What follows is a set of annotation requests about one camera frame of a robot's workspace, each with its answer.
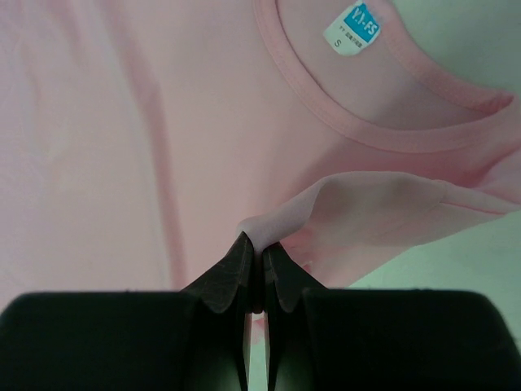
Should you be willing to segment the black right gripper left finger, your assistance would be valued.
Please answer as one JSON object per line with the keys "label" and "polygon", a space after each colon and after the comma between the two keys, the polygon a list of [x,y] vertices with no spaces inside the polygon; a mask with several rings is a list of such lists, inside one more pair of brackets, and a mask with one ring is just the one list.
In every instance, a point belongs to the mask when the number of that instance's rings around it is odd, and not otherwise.
{"label": "black right gripper left finger", "polygon": [[4,390],[245,390],[253,247],[174,292],[31,292],[1,315]]}

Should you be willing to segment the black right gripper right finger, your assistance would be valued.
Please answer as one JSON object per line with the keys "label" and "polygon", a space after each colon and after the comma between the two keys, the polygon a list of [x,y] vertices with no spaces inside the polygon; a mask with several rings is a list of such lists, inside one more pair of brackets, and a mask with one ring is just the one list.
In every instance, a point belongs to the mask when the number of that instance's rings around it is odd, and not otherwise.
{"label": "black right gripper right finger", "polygon": [[517,390],[520,355],[477,292],[326,288],[264,251],[271,390]]}

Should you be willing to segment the pink t-shirt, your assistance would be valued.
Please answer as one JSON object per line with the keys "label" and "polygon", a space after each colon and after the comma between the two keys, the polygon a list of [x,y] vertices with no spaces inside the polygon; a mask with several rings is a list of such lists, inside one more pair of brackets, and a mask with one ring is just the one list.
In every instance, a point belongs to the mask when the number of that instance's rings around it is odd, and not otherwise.
{"label": "pink t-shirt", "polygon": [[330,287],[520,209],[520,97],[391,1],[4,1],[1,303],[180,289],[240,232]]}

